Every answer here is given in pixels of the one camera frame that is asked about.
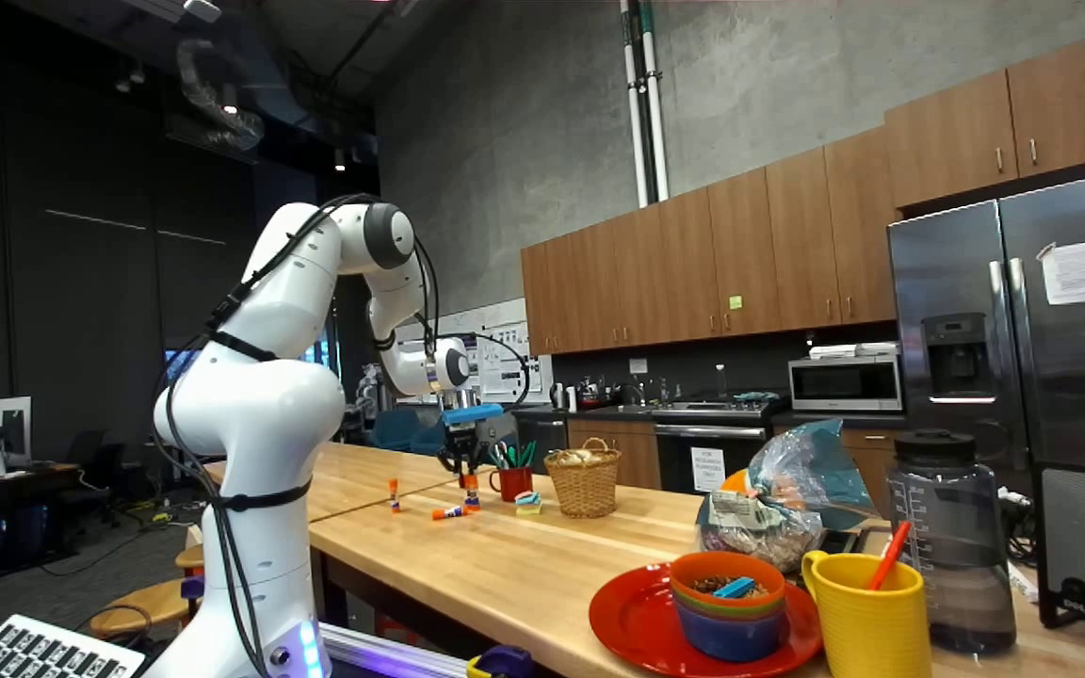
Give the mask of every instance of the blue bowl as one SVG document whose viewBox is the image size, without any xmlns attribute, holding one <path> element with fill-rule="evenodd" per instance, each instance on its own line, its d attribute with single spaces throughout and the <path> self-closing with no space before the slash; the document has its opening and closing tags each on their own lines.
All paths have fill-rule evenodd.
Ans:
<svg viewBox="0 0 1085 678">
<path fill-rule="evenodd" d="M 701 608 L 689 608 L 685 600 L 680 600 L 680 620 L 685 631 L 685 641 L 701 652 L 713 656 L 721 662 L 753 662 L 774 656 L 785 641 L 788 641 L 788 620 L 785 620 L 785 602 L 758 616 L 758 620 L 728 620 L 728 616 L 710 616 Z"/>
</svg>

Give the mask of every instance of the cup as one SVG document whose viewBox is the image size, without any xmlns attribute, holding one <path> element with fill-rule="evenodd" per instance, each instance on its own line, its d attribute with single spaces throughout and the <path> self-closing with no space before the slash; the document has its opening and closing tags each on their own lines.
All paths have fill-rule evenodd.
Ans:
<svg viewBox="0 0 1085 678">
<path fill-rule="evenodd" d="M 672 561 L 672 600 L 685 641 L 725 662 L 753 662 L 788 641 L 785 574 L 736 549 L 701 549 Z M 721 600 L 728 581 L 753 581 L 744 600 Z"/>
<path fill-rule="evenodd" d="M 497 468 L 489 476 L 489 485 L 500 494 L 500 502 L 515 502 L 515 494 L 537 492 L 533 468 Z"/>
<path fill-rule="evenodd" d="M 804 584 L 818 602 L 818 623 L 834 678 L 929 678 L 929 588 L 922 577 L 897 561 L 885 588 L 875 592 L 875 556 L 804 556 Z"/>
</svg>

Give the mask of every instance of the bottle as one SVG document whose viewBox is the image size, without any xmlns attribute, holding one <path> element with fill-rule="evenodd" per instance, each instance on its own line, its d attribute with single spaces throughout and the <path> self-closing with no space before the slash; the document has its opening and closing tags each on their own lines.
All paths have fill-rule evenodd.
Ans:
<svg viewBox="0 0 1085 678">
<path fill-rule="evenodd" d="M 932 641 L 966 656 L 1019 645 L 996 473 L 966 434 L 897 439 L 890 473 L 897 519 L 911 519 L 903 561 L 929 581 Z"/>
</svg>

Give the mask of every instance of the concrete wall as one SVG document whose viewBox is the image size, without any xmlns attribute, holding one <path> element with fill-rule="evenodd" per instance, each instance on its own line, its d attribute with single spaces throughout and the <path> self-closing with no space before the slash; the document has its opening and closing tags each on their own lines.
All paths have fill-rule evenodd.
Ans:
<svg viewBox="0 0 1085 678">
<path fill-rule="evenodd" d="M 522 299 L 525 245 L 638 207 L 617 0 L 455 3 L 378 102 L 446 314 Z M 655 35 L 685 194 L 1077 43 L 1085 0 L 655 0 Z"/>
</svg>

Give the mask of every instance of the plastic bag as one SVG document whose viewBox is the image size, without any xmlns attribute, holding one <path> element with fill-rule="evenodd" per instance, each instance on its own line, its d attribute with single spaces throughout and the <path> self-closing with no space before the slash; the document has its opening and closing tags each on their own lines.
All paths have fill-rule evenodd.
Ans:
<svg viewBox="0 0 1085 678">
<path fill-rule="evenodd" d="M 713 492 L 699 508 L 706 549 L 744 549 L 785 574 L 822 538 L 818 513 L 788 513 L 749 494 Z"/>
<path fill-rule="evenodd" d="M 774 439 L 748 468 L 749 492 L 793 513 L 822 513 L 828 530 L 877 515 L 847 449 L 846 424 L 808 424 Z"/>
</svg>

